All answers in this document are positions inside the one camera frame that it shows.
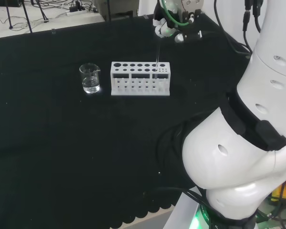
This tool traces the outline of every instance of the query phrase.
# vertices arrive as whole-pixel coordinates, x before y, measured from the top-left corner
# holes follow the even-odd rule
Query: white wall
[[[157,0],[140,0],[139,16],[143,14],[153,14],[156,3]],[[261,16],[259,17],[259,23],[261,27],[266,12],[266,6],[267,0],[264,0]],[[214,0],[204,0],[204,6],[202,10],[213,21],[217,22],[214,13]],[[238,42],[244,43],[243,16],[245,12],[245,0],[218,0],[217,11],[219,19],[226,32],[229,33]],[[246,34],[249,45],[253,49],[259,36],[259,33],[255,28],[253,15],[251,16],[248,31]]]

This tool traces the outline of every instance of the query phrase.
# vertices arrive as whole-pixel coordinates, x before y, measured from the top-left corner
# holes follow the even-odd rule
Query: green cable
[[[167,10],[166,5],[165,5],[165,0],[162,0],[162,5],[163,5],[164,11],[165,11],[165,13],[167,14],[167,16],[168,16],[175,24],[180,25],[180,26],[186,26],[186,25],[189,24],[188,22],[186,22],[186,23],[180,23],[180,22],[176,21],[176,20],[170,15],[170,12]]]

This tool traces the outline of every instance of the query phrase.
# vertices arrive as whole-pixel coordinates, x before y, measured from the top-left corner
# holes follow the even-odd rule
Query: water
[[[82,81],[82,86],[84,91],[89,94],[96,93],[100,90],[100,82],[93,76],[86,77]]]

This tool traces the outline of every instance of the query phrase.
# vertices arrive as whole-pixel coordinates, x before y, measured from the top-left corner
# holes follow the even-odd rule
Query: power strip
[[[72,13],[68,12],[68,13],[67,13],[67,16],[70,17],[70,16],[82,14],[82,13],[87,13],[87,12],[88,12],[87,10],[75,11],[75,12],[72,12]]]

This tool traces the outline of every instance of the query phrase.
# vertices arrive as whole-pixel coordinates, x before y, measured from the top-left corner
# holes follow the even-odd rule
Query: screw hole
[[[258,109],[258,111],[262,114],[267,114],[268,110],[267,108],[265,108],[264,106],[262,106],[261,104],[255,104],[256,108]]]
[[[277,89],[283,89],[284,88],[284,85],[279,81],[271,80],[270,83],[272,84],[272,86],[274,86]]]
[[[218,199],[217,199],[216,201],[217,201],[217,203],[218,203],[220,206],[222,206],[222,207],[225,206],[225,205],[224,205],[222,202],[220,202]]]
[[[228,156],[228,151],[225,147],[223,147],[222,145],[218,145],[218,149],[222,155]]]
[[[286,60],[281,56],[274,56],[273,59],[281,66],[286,66]]]

